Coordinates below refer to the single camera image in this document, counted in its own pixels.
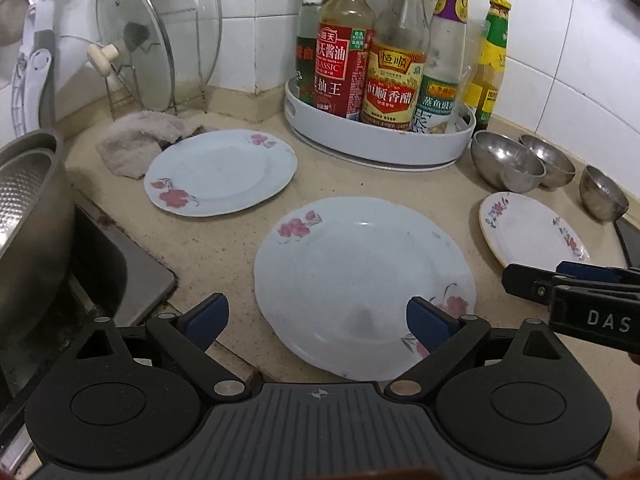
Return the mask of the small cream floral-rim plate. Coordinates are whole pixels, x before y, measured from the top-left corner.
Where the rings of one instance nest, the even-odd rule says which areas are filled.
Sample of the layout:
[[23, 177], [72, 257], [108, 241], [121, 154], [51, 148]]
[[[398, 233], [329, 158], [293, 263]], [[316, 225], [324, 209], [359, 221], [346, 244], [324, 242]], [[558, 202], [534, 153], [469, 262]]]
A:
[[522, 194], [498, 192], [480, 204], [484, 239], [503, 266], [554, 271], [563, 261], [590, 263], [586, 245], [554, 210]]

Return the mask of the large white floral plate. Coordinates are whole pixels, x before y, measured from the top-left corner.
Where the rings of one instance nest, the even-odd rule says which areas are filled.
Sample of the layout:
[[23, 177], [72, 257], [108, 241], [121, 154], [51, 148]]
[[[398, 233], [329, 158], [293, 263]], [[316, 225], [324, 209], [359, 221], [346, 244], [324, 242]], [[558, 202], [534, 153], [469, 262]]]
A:
[[457, 318], [476, 286], [454, 240], [423, 214], [373, 197], [317, 200], [283, 217], [254, 263], [258, 307], [288, 350], [356, 382], [388, 382], [427, 356], [406, 307]]

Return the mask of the middle steel bowl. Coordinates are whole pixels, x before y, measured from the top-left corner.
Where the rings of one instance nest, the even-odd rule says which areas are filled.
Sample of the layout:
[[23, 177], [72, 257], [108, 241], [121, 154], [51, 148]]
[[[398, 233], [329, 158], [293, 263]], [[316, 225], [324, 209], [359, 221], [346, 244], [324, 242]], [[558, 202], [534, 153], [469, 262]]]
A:
[[573, 181], [576, 168], [561, 150], [530, 134], [522, 134], [518, 142], [540, 159], [546, 167], [546, 176], [540, 184], [542, 188], [548, 188], [548, 190], [564, 188]]

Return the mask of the left white floral plate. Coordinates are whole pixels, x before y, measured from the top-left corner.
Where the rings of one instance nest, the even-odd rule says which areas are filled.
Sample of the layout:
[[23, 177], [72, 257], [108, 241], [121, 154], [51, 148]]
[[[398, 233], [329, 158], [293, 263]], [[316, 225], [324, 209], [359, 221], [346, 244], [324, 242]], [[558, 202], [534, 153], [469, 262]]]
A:
[[216, 130], [176, 143], [143, 179], [154, 206], [186, 218], [235, 214], [283, 191], [298, 166], [294, 150], [272, 134]]

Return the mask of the green-yellow oil bottle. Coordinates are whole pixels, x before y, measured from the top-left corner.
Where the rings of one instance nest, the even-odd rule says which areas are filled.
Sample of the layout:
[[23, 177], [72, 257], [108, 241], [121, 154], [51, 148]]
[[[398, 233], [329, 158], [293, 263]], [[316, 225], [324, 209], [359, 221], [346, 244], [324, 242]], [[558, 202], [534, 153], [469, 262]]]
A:
[[489, 0], [486, 16], [487, 36], [480, 47], [475, 74], [466, 86], [464, 102], [474, 112], [475, 131], [486, 130], [498, 99], [504, 71], [506, 70], [506, 47], [508, 46], [509, 13], [508, 0]]

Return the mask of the purple-neck fish sauce bottle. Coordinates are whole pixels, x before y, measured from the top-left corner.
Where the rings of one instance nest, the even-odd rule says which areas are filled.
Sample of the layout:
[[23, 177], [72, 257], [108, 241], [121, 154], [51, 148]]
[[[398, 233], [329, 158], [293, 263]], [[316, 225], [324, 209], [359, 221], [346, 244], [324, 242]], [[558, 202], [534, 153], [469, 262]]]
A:
[[437, 0], [430, 24], [430, 45], [412, 130], [444, 133], [456, 102], [464, 63], [469, 0]]

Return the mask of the grey dish cloth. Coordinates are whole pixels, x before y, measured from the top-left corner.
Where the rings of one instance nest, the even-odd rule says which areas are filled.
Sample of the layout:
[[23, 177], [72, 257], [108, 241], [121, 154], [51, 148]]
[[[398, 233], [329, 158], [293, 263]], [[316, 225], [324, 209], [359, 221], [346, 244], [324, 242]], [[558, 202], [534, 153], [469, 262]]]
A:
[[115, 120], [96, 142], [96, 151], [114, 176], [140, 180], [163, 151], [206, 131], [171, 114], [142, 110]]

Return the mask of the steel colander pot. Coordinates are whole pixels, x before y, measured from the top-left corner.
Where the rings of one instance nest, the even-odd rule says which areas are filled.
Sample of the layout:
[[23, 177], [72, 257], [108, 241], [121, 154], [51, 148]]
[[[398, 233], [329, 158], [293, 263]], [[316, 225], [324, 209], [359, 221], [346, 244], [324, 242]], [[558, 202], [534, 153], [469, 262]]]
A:
[[75, 205], [64, 140], [36, 130], [1, 149], [1, 340], [29, 333], [66, 273]]

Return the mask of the white two-tier rotating rack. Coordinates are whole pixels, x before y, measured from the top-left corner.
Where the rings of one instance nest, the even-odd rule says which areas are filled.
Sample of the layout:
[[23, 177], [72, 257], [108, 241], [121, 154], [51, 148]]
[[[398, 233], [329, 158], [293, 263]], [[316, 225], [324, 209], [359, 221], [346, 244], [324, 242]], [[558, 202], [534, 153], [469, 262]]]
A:
[[[430, 39], [433, 13], [425, 10]], [[474, 52], [468, 29], [464, 49], [461, 84], [451, 118], [444, 133], [416, 133], [387, 129], [349, 120], [318, 110], [295, 95], [295, 78], [286, 87], [285, 116], [302, 138], [317, 148], [385, 168], [429, 170], [454, 164], [470, 145], [476, 126], [473, 111], [463, 102], [465, 79], [470, 76]]]

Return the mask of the yellow-cap vinegar bottle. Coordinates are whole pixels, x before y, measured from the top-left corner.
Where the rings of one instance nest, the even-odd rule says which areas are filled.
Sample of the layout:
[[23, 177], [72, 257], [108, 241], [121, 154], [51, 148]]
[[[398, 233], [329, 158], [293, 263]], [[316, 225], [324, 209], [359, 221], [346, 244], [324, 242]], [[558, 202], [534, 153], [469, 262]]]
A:
[[362, 122], [410, 129], [429, 42], [424, 0], [387, 0], [374, 23]]

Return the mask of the small glass pot lid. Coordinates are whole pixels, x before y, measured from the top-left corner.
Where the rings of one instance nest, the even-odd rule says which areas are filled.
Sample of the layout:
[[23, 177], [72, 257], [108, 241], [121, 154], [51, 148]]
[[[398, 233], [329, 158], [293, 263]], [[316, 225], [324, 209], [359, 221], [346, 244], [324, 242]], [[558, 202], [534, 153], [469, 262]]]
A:
[[97, 44], [87, 58], [103, 78], [116, 76], [146, 110], [162, 112], [174, 98], [172, 54], [151, 0], [96, 0]]

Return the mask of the white hanging utensil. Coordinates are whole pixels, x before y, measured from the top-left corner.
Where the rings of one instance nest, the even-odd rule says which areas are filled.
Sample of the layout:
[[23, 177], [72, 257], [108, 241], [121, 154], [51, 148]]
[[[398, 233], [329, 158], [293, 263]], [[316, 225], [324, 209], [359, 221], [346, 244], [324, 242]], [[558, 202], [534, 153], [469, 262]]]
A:
[[32, 4], [26, 14], [23, 41], [11, 78], [11, 119], [17, 138], [55, 123], [54, 7]]

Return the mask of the red-label soy sauce bottle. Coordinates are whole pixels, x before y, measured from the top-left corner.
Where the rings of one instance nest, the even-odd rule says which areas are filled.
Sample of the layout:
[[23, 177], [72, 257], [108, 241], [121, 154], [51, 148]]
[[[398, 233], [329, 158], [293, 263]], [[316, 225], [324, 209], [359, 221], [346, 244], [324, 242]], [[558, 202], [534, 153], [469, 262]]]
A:
[[367, 0], [329, 0], [319, 14], [314, 57], [314, 107], [357, 120], [375, 14]]

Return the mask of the large glass pot lid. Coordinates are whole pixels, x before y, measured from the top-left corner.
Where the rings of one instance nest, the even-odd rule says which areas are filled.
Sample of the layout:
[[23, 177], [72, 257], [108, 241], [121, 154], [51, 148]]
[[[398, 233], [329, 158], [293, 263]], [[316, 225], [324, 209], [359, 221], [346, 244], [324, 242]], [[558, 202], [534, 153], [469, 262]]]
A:
[[151, 0], [164, 25], [174, 68], [174, 102], [204, 96], [218, 60], [221, 0]]

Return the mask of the clear green-label bottle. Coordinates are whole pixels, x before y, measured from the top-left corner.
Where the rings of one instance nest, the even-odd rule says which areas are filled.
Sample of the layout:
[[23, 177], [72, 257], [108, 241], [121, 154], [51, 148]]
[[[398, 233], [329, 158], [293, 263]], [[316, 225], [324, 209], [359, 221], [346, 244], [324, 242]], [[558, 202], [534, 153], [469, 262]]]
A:
[[314, 104], [314, 57], [319, 14], [328, 0], [302, 0], [297, 17], [295, 46], [295, 95]]

